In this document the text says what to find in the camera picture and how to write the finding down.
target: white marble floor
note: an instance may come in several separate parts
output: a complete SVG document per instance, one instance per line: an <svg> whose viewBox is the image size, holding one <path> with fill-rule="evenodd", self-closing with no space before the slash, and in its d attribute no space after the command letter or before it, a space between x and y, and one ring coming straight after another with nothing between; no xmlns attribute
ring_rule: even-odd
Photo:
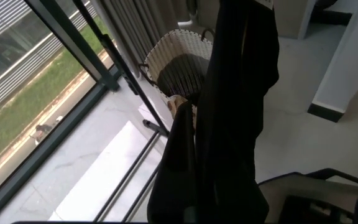
<svg viewBox="0 0 358 224"><path fill-rule="evenodd" d="M342 26L312 25L305 40L280 38L280 79L265 97L264 130L255 148L258 182L288 172L307 173L326 167L358 177L358 94L348 113L338 123L306 112L344 30ZM114 190L111 187L117 183L114 178L122 175L120 167L126 169L133 157L128 157L127 161L118 159L110 164L105 159L113 161L119 156L133 156L131 153L138 152L152 134L141 124L141 120L149 118L150 113L140 99L127 89L126 84L122 86L123 91L105 96L57 153L7 205L0 214L0 223L17 220L90 220L95 215L108 194L106 192ZM170 126L170 113L159 96L144 82L142 86ZM139 138L127 138L125 133L135 133ZM118 151L116 144L121 146L120 149L132 148L132 151ZM132 185L134 191L139 191L147 180L160 159L163 146L164 142L158 142L145 163L145 169L139 170L140 178ZM131 192L124 192L120 206L113 208L106 221L120 220L131 200ZM134 221L146 221L146 203L147 200Z"/></svg>

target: clothing label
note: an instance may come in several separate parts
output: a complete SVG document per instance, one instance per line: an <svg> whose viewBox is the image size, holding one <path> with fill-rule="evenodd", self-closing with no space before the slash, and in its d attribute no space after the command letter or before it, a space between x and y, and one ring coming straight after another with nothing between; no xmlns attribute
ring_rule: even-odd
<svg viewBox="0 0 358 224"><path fill-rule="evenodd" d="M273 10L273 0L255 0L255 1L268 7L270 10Z"/></svg>

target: building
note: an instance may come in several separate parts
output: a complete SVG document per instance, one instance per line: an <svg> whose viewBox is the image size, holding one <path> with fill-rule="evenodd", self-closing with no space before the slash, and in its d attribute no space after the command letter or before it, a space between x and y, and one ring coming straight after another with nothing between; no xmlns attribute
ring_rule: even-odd
<svg viewBox="0 0 358 224"><path fill-rule="evenodd" d="M56 0L77 29L86 25L72 1ZM92 16L96 13L83 0ZM0 0L0 103L30 80L62 47L23 0Z"/></svg>

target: baseboard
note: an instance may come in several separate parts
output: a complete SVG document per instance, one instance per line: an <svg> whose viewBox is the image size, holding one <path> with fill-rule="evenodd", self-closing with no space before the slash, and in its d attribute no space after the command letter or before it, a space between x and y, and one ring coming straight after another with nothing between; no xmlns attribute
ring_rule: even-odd
<svg viewBox="0 0 358 224"><path fill-rule="evenodd" d="M309 114L313 114L317 117L327 119L329 121L337 123L342 118L344 113L334 111L316 104L310 104L308 109Z"/></svg>
<svg viewBox="0 0 358 224"><path fill-rule="evenodd" d="M318 24L344 25L347 26L352 18L352 13L335 11L313 11L310 22Z"/></svg>

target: white wicker basket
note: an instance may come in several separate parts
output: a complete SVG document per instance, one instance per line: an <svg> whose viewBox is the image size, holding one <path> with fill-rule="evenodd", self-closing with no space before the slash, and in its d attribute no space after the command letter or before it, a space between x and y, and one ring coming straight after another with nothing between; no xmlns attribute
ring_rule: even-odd
<svg viewBox="0 0 358 224"><path fill-rule="evenodd" d="M195 105L208 69L212 45L195 32L173 30L159 40L139 68L165 103L170 96L180 95Z"/></svg>

